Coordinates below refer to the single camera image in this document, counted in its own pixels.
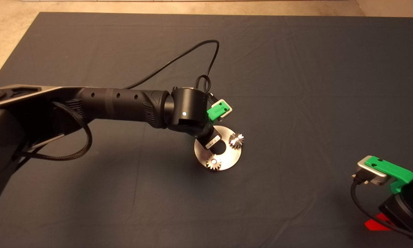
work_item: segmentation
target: small gear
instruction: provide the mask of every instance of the small gear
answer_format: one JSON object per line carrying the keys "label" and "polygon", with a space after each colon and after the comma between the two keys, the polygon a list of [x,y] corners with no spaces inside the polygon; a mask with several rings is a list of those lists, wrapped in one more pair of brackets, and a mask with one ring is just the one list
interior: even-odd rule
{"label": "small gear", "polygon": [[206,167],[213,171],[219,170],[221,165],[222,165],[222,161],[219,158],[217,158],[216,154],[211,156],[206,162]]}
{"label": "small gear", "polygon": [[234,149],[241,148],[245,137],[241,133],[233,133],[230,135],[230,146]]}

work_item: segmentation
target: metal disc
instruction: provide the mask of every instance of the metal disc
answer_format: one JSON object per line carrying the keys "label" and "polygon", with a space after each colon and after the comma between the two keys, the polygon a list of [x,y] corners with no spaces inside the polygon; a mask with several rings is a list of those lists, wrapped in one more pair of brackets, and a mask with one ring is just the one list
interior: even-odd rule
{"label": "metal disc", "polygon": [[235,149],[229,145],[230,136],[234,134],[233,130],[224,126],[214,126],[214,128],[217,130],[217,132],[219,132],[219,134],[222,136],[221,140],[226,144],[225,152],[222,154],[214,154],[209,150],[205,150],[205,148],[203,148],[199,141],[195,140],[194,153],[196,154],[197,160],[199,160],[199,162],[206,168],[208,168],[207,163],[209,162],[209,160],[213,158],[220,161],[221,163],[218,171],[224,171],[231,168],[233,165],[235,165],[235,163],[237,163],[242,153],[242,148]]}

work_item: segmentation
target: green 3d-printed part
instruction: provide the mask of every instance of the green 3d-printed part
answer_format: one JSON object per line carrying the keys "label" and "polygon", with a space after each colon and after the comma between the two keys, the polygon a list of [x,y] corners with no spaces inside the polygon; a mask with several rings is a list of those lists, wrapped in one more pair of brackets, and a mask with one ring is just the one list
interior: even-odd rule
{"label": "green 3d-printed part", "polygon": [[391,191],[394,194],[400,193],[401,188],[413,180],[413,172],[398,165],[394,165],[386,160],[380,159],[379,157],[372,156],[364,162],[364,164],[370,168],[381,171],[388,176],[396,178],[396,181],[392,182],[390,185]]}
{"label": "green 3d-printed part", "polygon": [[217,118],[219,118],[229,110],[230,107],[224,101],[220,101],[219,104],[216,104],[206,112],[208,113],[210,120],[215,121]]}

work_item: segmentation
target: concrete floor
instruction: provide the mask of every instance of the concrete floor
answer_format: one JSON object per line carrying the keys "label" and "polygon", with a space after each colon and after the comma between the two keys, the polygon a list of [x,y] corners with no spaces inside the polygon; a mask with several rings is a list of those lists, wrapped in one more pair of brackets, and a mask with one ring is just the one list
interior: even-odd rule
{"label": "concrete floor", "polygon": [[0,69],[40,11],[294,16],[413,16],[413,0],[22,2],[0,0]]}

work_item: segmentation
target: dark gray tablecloth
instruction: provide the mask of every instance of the dark gray tablecloth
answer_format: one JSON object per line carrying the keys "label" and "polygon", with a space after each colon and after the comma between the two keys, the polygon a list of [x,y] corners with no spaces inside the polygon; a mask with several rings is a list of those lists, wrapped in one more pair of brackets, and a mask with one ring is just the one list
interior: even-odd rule
{"label": "dark gray tablecloth", "polygon": [[[211,38],[211,91],[234,108],[222,125],[245,135],[237,165],[210,173],[187,135],[96,120],[87,155],[32,159],[11,178],[0,247],[413,247],[367,231],[349,194],[366,155],[413,171],[413,18],[41,13],[0,86],[123,87]],[[140,89],[192,86],[212,54],[202,47]],[[358,195],[377,213],[390,191]]]}

